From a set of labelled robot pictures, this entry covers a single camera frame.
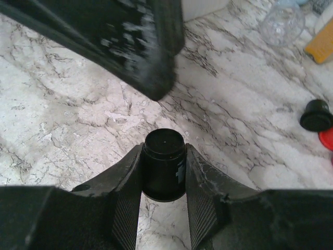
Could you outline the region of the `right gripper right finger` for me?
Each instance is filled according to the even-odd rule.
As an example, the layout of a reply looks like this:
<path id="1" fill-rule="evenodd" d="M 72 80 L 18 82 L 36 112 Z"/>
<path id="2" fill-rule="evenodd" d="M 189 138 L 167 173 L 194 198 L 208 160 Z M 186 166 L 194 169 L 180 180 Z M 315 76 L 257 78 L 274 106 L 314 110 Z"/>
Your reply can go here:
<path id="1" fill-rule="evenodd" d="M 187 145 L 192 249 L 332 249 L 332 191 L 257 191 Z"/>

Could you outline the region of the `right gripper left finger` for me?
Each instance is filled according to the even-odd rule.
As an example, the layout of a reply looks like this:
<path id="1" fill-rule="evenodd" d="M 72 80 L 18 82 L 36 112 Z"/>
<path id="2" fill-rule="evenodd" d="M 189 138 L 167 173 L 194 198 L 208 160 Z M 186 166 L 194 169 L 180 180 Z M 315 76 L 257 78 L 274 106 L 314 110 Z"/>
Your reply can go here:
<path id="1" fill-rule="evenodd" d="M 72 191 L 2 186 L 1 249 L 134 249 L 141 150 Z"/>

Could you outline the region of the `red coffee capsule cluster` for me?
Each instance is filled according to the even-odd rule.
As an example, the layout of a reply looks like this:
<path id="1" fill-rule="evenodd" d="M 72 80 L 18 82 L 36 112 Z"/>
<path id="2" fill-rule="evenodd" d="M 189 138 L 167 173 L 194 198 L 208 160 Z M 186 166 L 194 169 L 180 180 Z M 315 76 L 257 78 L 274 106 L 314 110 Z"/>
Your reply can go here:
<path id="1" fill-rule="evenodd" d="M 330 151 L 333 151 L 333 129 L 318 133 L 321 144 Z"/>

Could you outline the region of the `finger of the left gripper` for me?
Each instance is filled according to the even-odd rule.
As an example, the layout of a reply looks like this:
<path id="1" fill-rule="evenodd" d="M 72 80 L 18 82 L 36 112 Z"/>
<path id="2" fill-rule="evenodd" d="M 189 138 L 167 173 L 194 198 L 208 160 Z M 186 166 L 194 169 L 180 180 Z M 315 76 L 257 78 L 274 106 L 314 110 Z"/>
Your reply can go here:
<path id="1" fill-rule="evenodd" d="M 1 1 L 1 13 L 102 66 L 149 99 L 176 82 L 181 1 Z"/>

